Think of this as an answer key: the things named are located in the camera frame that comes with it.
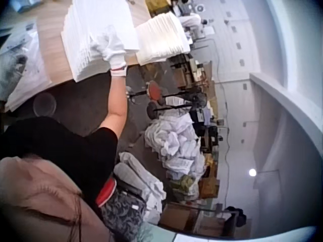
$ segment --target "worker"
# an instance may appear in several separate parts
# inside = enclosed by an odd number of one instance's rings
[[[11,224],[24,240],[122,237],[104,226],[95,199],[113,172],[126,122],[125,51],[111,26],[93,48],[110,63],[112,76],[109,112],[94,133],[81,137],[54,119],[37,117],[16,122],[0,136],[2,224]]]
[[[190,13],[188,16],[179,16],[178,19],[185,30],[199,28],[207,24],[207,20],[201,19],[201,16],[196,13]]]

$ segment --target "brown box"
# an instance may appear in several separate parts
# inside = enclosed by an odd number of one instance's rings
[[[185,73],[182,68],[177,68],[173,70],[174,78],[177,84],[177,87],[185,87],[186,86],[186,78]]]
[[[160,217],[159,224],[169,228],[184,230],[190,216],[190,209],[172,204],[167,204]]]
[[[199,198],[217,198],[220,189],[220,180],[215,177],[202,178],[198,182]]]
[[[224,218],[203,217],[196,233],[205,236],[221,236],[225,221]]]

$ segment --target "ceiling light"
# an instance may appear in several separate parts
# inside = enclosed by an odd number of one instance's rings
[[[257,171],[256,171],[255,169],[251,169],[251,170],[249,171],[249,175],[251,175],[251,176],[256,176],[256,175],[257,175]]]

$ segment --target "white wall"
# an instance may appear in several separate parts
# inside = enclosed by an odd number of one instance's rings
[[[216,82],[249,79],[250,72],[260,70],[258,51],[252,26],[241,0],[195,0],[203,4],[204,12],[199,12],[215,34],[198,40],[197,50],[191,54],[199,62],[213,61],[213,78]]]
[[[313,0],[284,0],[297,59],[297,91],[322,108],[322,10]]]
[[[261,72],[283,84],[283,58],[276,24],[266,0],[242,0],[257,43]]]
[[[261,92],[258,132],[253,149],[257,170],[263,170],[278,132],[282,106],[265,90]]]
[[[282,139],[280,149],[273,154],[276,161],[263,170],[273,172],[258,173],[255,183],[259,189],[257,237],[316,225],[321,215],[321,157],[306,132],[284,109],[282,118],[287,125],[277,134]]]
[[[223,88],[226,94],[228,116]],[[223,88],[221,84],[216,84],[219,118],[226,119],[227,116],[226,126],[230,128],[230,150],[227,155],[230,173],[229,187],[228,166],[225,163],[225,154],[228,150],[227,129],[221,128],[219,133],[224,140],[219,146],[220,191],[218,198],[212,203],[223,203],[227,207],[234,206],[243,209],[246,216],[252,218],[252,230],[255,230],[258,218],[258,190],[253,188],[254,177],[249,175],[249,170],[256,168],[253,147],[258,129],[260,92],[249,80],[226,82],[223,83]]]

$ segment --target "black t-shirt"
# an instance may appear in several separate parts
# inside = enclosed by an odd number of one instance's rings
[[[95,199],[112,174],[118,138],[107,128],[76,135],[49,117],[16,122],[0,136],[0,159],[35,154],[62,169],[81,189],[84,201],[100,216]]]

